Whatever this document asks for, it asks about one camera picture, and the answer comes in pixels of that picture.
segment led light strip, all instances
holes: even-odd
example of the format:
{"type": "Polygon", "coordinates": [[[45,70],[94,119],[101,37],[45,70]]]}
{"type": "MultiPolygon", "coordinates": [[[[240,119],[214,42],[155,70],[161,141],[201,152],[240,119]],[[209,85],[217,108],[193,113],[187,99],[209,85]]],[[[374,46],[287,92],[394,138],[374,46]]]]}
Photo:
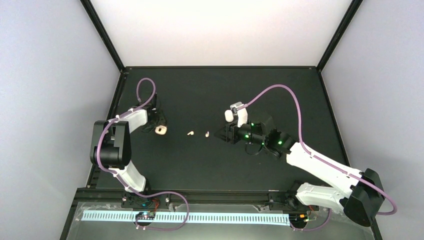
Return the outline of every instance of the led light strip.
{"type": "MultiPolygon", "coordinates": [[[[139,211],[85,210],[81,221],[134,222],[139,211]]],[[[154,220],[139,223],[182,223],[186,212],[156,212],[154,220]]],[[[289,226],[288,214],[190,212],[187,223],[194,224],[265,224],[289,226]]]]}

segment black tabletop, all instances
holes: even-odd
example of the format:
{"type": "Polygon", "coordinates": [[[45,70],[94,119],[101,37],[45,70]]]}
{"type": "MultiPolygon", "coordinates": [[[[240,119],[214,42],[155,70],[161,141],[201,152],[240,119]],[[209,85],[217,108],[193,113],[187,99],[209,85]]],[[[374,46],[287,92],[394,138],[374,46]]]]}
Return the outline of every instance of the black tabletop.
{"type": "MultiPolygon", "coordinates": [[[[296,67],[153,67],[127,68],[117,114],[138,101],[141,78],[156,83],[168,122],[166,135],[134,131],[132,161],[156,190],[286,191],[294,181],[324,184],[308,172],[260,153],[245,153],[244,143],[226,143],[213,133],[223,127],[224,111],[236,102],[247,103],[266,87],[284,84],[300,103],[303,140],[316,151],[347,164],[338,140],[325,92],[315,68],[296,67]]],[[[152,91],[149,82],[140,93],[152,91]]],[[[298,117],[291,95],[270,90],[248,109],[270,114],[279,131],[298,137],[298,117]]],[[[102,172],[97,188],[122,188],[102,172]]]]}

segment white wall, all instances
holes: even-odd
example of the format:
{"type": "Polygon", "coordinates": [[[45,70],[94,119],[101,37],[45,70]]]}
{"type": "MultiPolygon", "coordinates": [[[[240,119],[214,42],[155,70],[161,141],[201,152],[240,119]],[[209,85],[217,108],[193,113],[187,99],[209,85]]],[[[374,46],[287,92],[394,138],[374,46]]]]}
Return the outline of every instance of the white wall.
{"type": "Polygon", "coordinates": [[[119,72],[80,1],[0,9],[0,239],[56,240],[119,72]]]}
{"type": "Polygon", "coordinates": [[[377,217],[387,240],[424,233],[423,23],[421,0],[363,1],[323,71],[349,160],[376,170],[399,207],[377,217]]]}
{"type": "Polygon", "coordinates": [[[316,66],[351,0],[93,0],[125,66],[316,66]]]}

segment purple cable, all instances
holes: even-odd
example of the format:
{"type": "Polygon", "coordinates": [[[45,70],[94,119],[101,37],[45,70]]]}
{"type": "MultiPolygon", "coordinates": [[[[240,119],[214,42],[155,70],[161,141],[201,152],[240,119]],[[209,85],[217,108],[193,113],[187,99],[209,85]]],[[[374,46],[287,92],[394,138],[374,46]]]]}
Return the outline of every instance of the purple cable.
{"type": "Polygon", "coordinates": [[[294,230],[294,231],[302,231],[302,232],[310,232],[310,231],[315,231],[315,230],[319,230],[322,227],[324,227],[325,225],[327,225],[330,222],[331,219],[331,214],[332,214],[332,210],[329,208],[328,209],[328,215],[327,215],[327,219],[325,220],[325,222],[323,222],[321,225],[314,227],[314,228],[309,228],[309,229],[303,229],[303,228],[296,228],[295,226],[293,226],[293,224],[290,222],[290,227],[294,230]]]}
{"type": "MultiPolygon", "coordinates": [[[[105,168],[102,165],[102,162],[100,161],[100,149],[102,149],[102,143],[103,143],[103,139],[105,138],[106,132],[112,126],[112,124],[114,124],[120,118],[125,117],[126,115],[132,113],[133,111],[137,111],[137,110],[141,109],[142,107],[144,107],[146,104],[148,104],[152,100],[152,98],[155,96],[155,93],[156,93],[156,85],[155,85],[155,82],[153,82],[153,80],[150,79],[150,78],[148,78],[148,77],[142,78],[138,82],[137,89],[136,89],[137,99],[138,99],[139,102],[141,102],[141,99],[139,97],[139,87],[140,87],[140,84],[143,81],[146,81],[146,80],[149,81],[149,82],[151,82],[151,84],[153,85],[153,92],[151,93],[151,96],[143,104],[141,104],[140,106],[134,108],[132,111],[131,110],[128,110],[128,111],[124,112],[123,114],[119,115],[118,117],[115,117],[115,118],[110,119],[109,120],[110,122],[106,125],[106,127],[101,132],[100,138],[98,139],[97,150],[96,150],[96,153],[95,154],[96,154],[96,161],[97,161],[98,167],[101,170],[105,171],[105,172],[111,173],[113,175],[116,175],[117,174],[116,171],[109,170],[109,169],[105,168]]],[[[173,228],[159,228],[159,227],[149,227],[149,226],[146,226],[146,227],[143,227],[143,229],[151,229],[151,230],[158,230],[158,231],[173,231],[173,230],[177,230],[177,229],[181,228],[187,222],[187,220],[189,219],[189,214],[190,214],[189,202],[180,193],[175,192],[175,191],[162,191],[162,192],[158,192],[158,193],[155,193],[155,194],[152,194],[152,195],[143,195],[143,194],[137,192],[137,190],[135,190],[134,188],[128,186],[122,180],[122,178],[120,176],[117,175],[116,178],[124,186],[124,188],[130,189],[133,193],[135,193],[136,195],[138,195],[138,196],[140,196],[142,198],[153,198],[153,197],[156,197],[156,196],[159,196],[159,195],[163,195],[163,194],[174,194],[174,195],[177,195],[178,197],[182,198],[182,200],[185,202],[185,205],[187,206],[187,214],[185,215],[184,221],[182,221],[182,223],[180,225],[178,225],[176,227],[173,227],[173,228]]]]}
{"type": "Polygon", "coordinates": [[[155,86],[155,83],[153,82],[153,80],[152,80],[152,79],[150,79],[150,78],[148,78],[148,77],[142,78],[142,79],[141,79],[141,80],[137,83],[137,89],[135,90],[135,94],[137,95],[137,100],[138,100],[138,102],[139,102],[139,103],[141,103],[141,102],[142,102],[142,99],[140,98],[140,95],[139,95],[139,88],[140,88],[140,84],[141,84],[144,80],[150,81],[150,82],[153,84],[153,92],[154,92],[154,93],[156,92],[156,91],[155,91],[156,86],[155,86]]]}
{"type": "MultiPolygon", "coordinates": [[[[173,228],[161,228],[161,227],[144,226],[143,229],[151,229],[151,230],[157,230],[157,231],[174,231],[174,230],[180,229],[187,222],[187,220],[189,219],[189,214],[190,214],[189,202],[180,193],[175,192],[175,191],[161,191],[161,192],[154,193],[154,194],[151,194],[151,195],[143,195],[143,194],[137,192],[137,190],[135,190],[134,188],[128,186],[128,184],[126,184],[122,180],[122,178],[120,176],[116,176],[116,178],[124,186],[124,188],[130,189],[133,193],[135,193],[136,195],[138,195],[138,196],[140,196],[142,198],[146,198],[147,199],[147,198],[153,198],[153,197],[156,197],[156,196],[159,196],[159,195],[163,195],[163,194],[174,194],[174,195],[177,195],[178,197],[182,198],[182,200],[185,202],[185,205],[187,206],[187,214],[185,215],[184,220],[182,221],[182,223],[180,225],[178,225],[176,227],[173,227],[173,228]]],[[[139,219],[136,219],[135,220],[135,225],[137,226],[137,228],[140,226],[138,220],[139,219]]]]}
{"type": "MultiPolygon", "coordinates": [[[[268,92],[269,90],[274,89],[274,88],[283,88],[283,89],[287,90],[291,94],[291,96],[293,97],[293,100],[294,100],[294,103],[296,104],[296,109],[297,109],[299,142],[300,142],[303,150],[305,150],[305,152],[307,152],[309,155],[311,155],[311,151],[309,151],[306,148],[305,143],[304,143],[303,138],[302,138],[302,115],[301,115],[301,107],[299,105],[299,101],[298,101],[298,98],[296,97],[295,93],[288,86],[283,85],[283,84],[275,84],[275,85],[269,86],[269,87],[265,88],[265,90],[263,90],[261,93],[259,93],[256,97],[254,97],[250,102],[243,104],[242,106],[239,106],[237,108],[237,110],[241,110],[241,109],[249,107],[256,100],[258,100],[262,95],[264,95],[266,92],[268,92]]],[[[378,188],[374,184],[372,184],[369,181],[364,180],[360,177],[357,177],[357,176],[355,176],[351,173],[348,173],[347,171],[341,169],[340,167],[335,166],[334,164],[331,164],[330,162],[320,158],[319,156],[314,155],[313,157],[315,159],[321,161],[322,163],[327,164],[328,166],[342,172],[343,174],[346,174],[349,177],[352,177],[352,178],[360,181],[361,183],[363,183],[363,184],[369,186],[370,188],[374,189],[375,191],[377,191],[379,194],[383,195],[391,203],[391,205],[393,206],[393,210],[389,211],[389,212],[377,212],[378,215],[388,216],[388,215],[393,215],[398,211],[398,206],[396,205],[395,201],[387,193],[385,193],[383,190],[381,190],[380,188],[378,188]]]]}

